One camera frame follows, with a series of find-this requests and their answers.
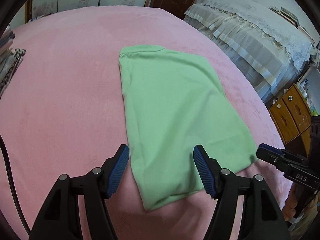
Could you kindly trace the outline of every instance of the drawer handle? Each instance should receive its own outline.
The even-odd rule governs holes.
[[[284,126],[288,126],[287,121],[283,116],[281,116],[281,120],[282,120]]]
[[[298,115],[301,115],[301,111],[300,111],[299,106],[297,106],[297,105],[295,104],[294,107],[296,108],[296,110],[297,110],[297,112],[298,112]]]

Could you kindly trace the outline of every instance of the pink bedspread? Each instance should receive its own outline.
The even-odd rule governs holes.
[[[155,44],[206,57],[256,144],[283,147],[267,109],[231,60],[207,37],[162,9],[82,8],[28,23],[15,33],[14,46],[27,53],[0,100],[0,132],[30,227],[60,174],[84,175],[127,143],[118,67],[125,46]],[[258,173],[282,207],[291,183],[262,161],[240,172],[249,177]],[[2,158],[0,188],[0,209],[21,239],[27,239]],[[90,239],[82,197],[79,205],[84,239]],[[119,240],[200,240],[215,201],[201,191],[145,212],[128,165],[107,206]],[[241,210],[239,204],[232,239],[237,238]]]

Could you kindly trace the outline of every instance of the bed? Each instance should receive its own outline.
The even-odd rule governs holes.
[[[251,0],[204,0],[185,15],[185,22],[227,54],[265,103],[290,86],[309,60],[310,40]]]
[[[263,102],[232,61],[195,28],[162,9],[81,8],[22,25],[15,33],[14,47],[27,53],[0,100],[0,131],[30,227],[60,174],[83,175],[127,144],[118,67],[119,51],[125,46],[155,44],[206,57],[256,144],[284,147]],[[273,166],[257,161],[239,174],[262,174],[280,207],[284,205],[291,182]],[[2,158],[0,185],[0,210],[26,240]],[[240,227],[241,201],[232,240]],[[120,240],[199,240],[216,202],[200,191],[146,212],[128,165],[117,193],[106,203]],[[83,198],[79,209],[88,240]]]

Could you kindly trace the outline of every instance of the patterned fabric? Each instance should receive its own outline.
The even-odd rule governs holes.
[[[24,49],[16,49],[15,52],[12,53],[11,50],[8,49],[0,55],[0,98],[22,62],[25,52]]]
[[[232,60],[263,102],[297,77],[291,54],[255,24],[208,5],[194,4],[184,21],[196,28]]]
[[[312,44],[296,27],[270,9],[251,0],[204,0],[204,5],[236,13],[274,37],[292,55],[298,73],[309,60]]]

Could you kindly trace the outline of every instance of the black cable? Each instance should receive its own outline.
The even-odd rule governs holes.
[[[13,182],[13,177],[12,177],[12,172],[11,172],[11,166],[10,166],[8,152],[7,152],[7,149],[6,149],[5,145],[4,145],[4,141],[3,141],[2,137],[1,137],[1,134],[0,134],[0,149],[2,151],[5,169],[7,170],[9,186],[10,186],[10,190],[11,190],[11,194],[12,194],[12,198],[13,198],[14,204],[16,206],[18,215],[20,217],[20,220],[21,220],[25,230],[27,231],[28,235],[30,235],[31,230],[30,230],[30,228],[28,226],[28,223],[27,223],[23,213],[22,213],[22,209],[21,209],[21,206],[20,206],[20,203],[19,203],[19,200],[18,200],[17,192],[16,192],[16,189],[14,187],[14,182]]]

